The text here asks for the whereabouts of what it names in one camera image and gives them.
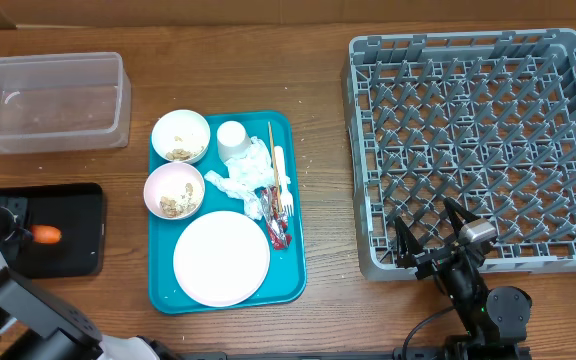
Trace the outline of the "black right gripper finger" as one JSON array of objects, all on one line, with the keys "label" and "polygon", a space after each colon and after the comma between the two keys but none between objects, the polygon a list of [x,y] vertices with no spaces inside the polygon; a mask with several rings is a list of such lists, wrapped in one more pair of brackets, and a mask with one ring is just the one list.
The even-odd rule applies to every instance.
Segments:
[{"label": "black right gripper finger", "polygon": [[443,204],[455,235],[459,234],[465,224],[479,219],[478,216],[466,210],[452,198],[445,198]]},{"label": "black right gripper finger", "polygon": [[395,218],[394,224],[397,237],[396,264],[416,265],[416,256],[423,252],[423,247],[400,216]]}]

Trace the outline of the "orange carrot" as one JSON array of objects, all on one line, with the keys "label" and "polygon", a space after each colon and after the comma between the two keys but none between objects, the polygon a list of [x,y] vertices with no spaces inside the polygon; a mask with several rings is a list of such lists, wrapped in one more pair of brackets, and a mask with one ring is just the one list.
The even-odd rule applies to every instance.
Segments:
[{"label": "orange carrot", "polygon": [[53,226],[48,225],[32,225],[30,232],[35,243],[44,245],[57,244],[62,239],[62,232]]}]

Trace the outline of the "pink bowl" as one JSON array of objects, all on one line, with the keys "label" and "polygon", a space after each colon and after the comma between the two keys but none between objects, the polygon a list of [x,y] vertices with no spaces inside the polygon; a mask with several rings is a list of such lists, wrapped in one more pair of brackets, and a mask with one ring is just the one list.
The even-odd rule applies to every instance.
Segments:
[{"label": "pink bowl", "polygon": [[164,220],[194,215],[206,192],[203,176],[192,165],[171,162],[159,166],[147,178],[143,198],[151,214]]}]

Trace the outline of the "white bowl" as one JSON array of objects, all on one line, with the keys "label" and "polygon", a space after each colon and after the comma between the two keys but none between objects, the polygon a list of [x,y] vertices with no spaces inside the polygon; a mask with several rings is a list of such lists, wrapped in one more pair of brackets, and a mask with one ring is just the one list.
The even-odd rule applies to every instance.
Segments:
[{"label": "white bowl", "polygon": [[194,164],[206,154],[211,131],[206,118],[192,110],[174,110],[154,125],[151,145],[169,162]]}]

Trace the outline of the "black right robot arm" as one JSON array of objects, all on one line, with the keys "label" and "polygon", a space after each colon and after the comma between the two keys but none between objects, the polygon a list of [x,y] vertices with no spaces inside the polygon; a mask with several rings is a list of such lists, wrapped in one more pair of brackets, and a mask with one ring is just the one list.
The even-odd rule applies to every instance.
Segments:
[{"label": "black right robot arm", "polygon": [[[526,340],[532,298],[524,290],[490,289],[479,272],[498,237],[497,228],[452,198],[443,200],[454,236],[438,249],[425,251],[404,220],[394,219],[396,264],[413,268],[419,280],[432,278],[451,306],[417,324],[407,335],[396,359],[529,359]],[[432,321],[454,311],[466,333],[451,335],[438,348],[411,348],[414,335]]]}]

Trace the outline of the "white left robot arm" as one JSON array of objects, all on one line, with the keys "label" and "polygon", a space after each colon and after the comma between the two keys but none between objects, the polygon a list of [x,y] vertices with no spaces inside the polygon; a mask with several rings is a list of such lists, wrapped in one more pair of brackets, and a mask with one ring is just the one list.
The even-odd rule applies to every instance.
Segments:
[{"label": "white left robot arm", "polygon": [[0,206],[0,335],[19,321],[27,331],[1,355],[3,359],[96,360],[167,359],[180,356],[161,343],[133,337],[103,336],[77,309],[11,270],[1,247],[34,235],[8,208]]}]

